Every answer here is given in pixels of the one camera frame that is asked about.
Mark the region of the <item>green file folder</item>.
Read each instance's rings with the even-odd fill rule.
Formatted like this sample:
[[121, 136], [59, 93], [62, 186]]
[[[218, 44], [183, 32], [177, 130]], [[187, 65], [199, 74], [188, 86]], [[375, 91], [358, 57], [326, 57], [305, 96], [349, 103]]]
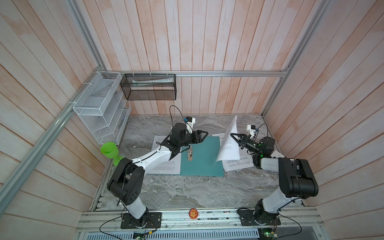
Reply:
[[188, 151], [181, 153], [181, 176], [224, 177], [221, 161], [216, 162], [220, 150], [220, 138], [208, 136], [200, 144], [192, 144], [192, 160]]

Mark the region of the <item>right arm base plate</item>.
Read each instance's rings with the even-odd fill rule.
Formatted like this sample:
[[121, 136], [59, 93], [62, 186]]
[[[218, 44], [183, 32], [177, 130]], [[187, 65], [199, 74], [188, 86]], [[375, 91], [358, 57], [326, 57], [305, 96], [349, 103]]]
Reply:
[[241, 208], [237, 210], [242, 226], [281, 225], [278, 214], [270, 214], [262, 210]]

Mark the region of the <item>black mesh basket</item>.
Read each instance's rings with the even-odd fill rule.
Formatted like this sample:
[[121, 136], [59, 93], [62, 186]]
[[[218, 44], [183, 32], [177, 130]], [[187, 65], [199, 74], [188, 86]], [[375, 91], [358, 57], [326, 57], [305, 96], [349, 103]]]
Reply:
[[120, 86], [129, 101], [174, 101], [177, 98], [173, 74], [124, 74]]

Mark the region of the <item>green plastic goblet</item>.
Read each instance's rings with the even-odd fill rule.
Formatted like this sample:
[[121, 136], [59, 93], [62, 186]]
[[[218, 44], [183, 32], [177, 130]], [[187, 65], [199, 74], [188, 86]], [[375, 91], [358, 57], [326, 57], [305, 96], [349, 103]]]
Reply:
[[124, 158], [120, 156], [118, 146], [114, 142], [107, 142], [102, 145], [101, 153], [108, 159], [113, 160], [113, 165], [118, 166], [119, 162]]

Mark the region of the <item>white power socket cube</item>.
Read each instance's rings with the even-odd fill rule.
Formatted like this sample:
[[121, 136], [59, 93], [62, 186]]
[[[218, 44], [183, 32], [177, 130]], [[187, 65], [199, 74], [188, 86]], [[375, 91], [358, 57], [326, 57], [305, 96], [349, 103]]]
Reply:
[[281, 154], [280, 152], [278, 152], [277, 150], [274, 150], [271, 153], [271, 157], [272, 158], [285, 158], [285, 156], [283, 154]]

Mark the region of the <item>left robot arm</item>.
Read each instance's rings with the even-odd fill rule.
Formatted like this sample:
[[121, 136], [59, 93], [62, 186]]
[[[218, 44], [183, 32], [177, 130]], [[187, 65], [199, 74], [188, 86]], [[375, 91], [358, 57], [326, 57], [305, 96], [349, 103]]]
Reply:
[[208, 136], [206, 131], [189, 129], [187, 123], [177, 123], [155, 150], [136, 159], [123, 158], [117, 164], [107, 189], [126, 206], [135, 220], [142, 219], [148, 213], [148, 208], [140, 199], [145, 174], [172, 160], [182, 147], [200, 144]]

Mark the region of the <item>printed paper stack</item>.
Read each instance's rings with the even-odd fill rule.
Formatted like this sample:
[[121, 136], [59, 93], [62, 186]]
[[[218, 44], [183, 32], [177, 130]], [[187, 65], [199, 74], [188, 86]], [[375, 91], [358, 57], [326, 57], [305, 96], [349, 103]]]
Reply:
[[[219, 137], [220, 147], [221, 147], [221, 140], [224, 137], [224, 133], [214, 134], [213, 137]], [[238, 161], [231, 161], [230, 163], [228, 163], [228, 167], [224, 169], [225, 172], [240, 170], [244, 168], [250, 168], [254, 166], [252, 156], [247, 153], [246, 149], [241, 150], [239, 147], [239, 153], [240, 153], [240, 159]]]

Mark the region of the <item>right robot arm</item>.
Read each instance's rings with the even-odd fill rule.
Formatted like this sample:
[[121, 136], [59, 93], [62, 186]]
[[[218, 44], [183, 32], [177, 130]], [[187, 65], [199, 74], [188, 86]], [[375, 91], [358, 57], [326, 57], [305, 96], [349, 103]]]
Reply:
[[251, 153], [255, 167], [279, 174], [279, 187], [255, 206], [257, 224], [269, 224], [290, 203], [318, 195], [319, 186], [307, 160], [273, 157], [275, 140], [271, 137], [264, 137], [258, 143], [251, 135], [231, 133], [231, 137], [242, 150]]

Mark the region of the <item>aluminium front rail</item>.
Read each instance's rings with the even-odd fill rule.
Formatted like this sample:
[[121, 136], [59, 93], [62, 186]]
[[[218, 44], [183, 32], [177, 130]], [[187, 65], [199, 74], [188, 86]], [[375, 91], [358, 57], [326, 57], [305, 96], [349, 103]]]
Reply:
[[[205, 230], [243, 228], [237, 210], [198, 209], [197, 219], [189, 217], [188, 209], [161, 210], [161, 231], [165, 230]], [[317, 209], [314, 207], [288, 207], [280, 212], [279, 227], [315, 227], [324, 226]], [[121, 231], [121, 211], [85, 212], [82, 214], [76, 232]]]

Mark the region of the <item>metal folder clip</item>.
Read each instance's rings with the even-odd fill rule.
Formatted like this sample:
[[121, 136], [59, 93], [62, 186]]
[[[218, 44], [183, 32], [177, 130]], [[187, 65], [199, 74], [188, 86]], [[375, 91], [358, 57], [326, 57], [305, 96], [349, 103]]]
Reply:
[[188, 158], [188, 161], [193, 160], [193, 148], [192, 147], [189, 147], [187, 150], [187, 158]]

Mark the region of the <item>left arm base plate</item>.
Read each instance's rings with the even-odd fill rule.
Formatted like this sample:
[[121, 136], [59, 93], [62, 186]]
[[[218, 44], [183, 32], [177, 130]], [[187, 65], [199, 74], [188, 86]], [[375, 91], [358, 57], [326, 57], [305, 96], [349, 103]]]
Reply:
[[139, 219], [134, 218], [130, 213], [126, 213], [122, 217], [121, 229], [159, 229], [161, 222], [161, 212], [145, 212]]

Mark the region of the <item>printed paper sheet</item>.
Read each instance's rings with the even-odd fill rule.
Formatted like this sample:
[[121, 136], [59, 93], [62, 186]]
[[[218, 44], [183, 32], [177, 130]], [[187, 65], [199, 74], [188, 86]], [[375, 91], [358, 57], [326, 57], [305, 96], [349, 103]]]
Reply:
[[230, 126], [224, 133], [224, 137], [221, 140], [221, 147], [216, 162], [222, 162], [224, 169], [228, 167], [228, 163], [231, 161], [238, 161], [240, 159], [239, 145], [231, 137], [231, 134], [237, 134], [237, 116], [234, 116]]
[[[152, 151], [155, 150], [159, 145], [157, 142], [161, 143], [166, 136], [154, 136]], [[161, 163], [156, 166], [154, 169], [149, 171], [151, 175], [179, 175], [181, 173], [181, 159], [182, 154], [179, 153], [176, 157], [170, 161]]]

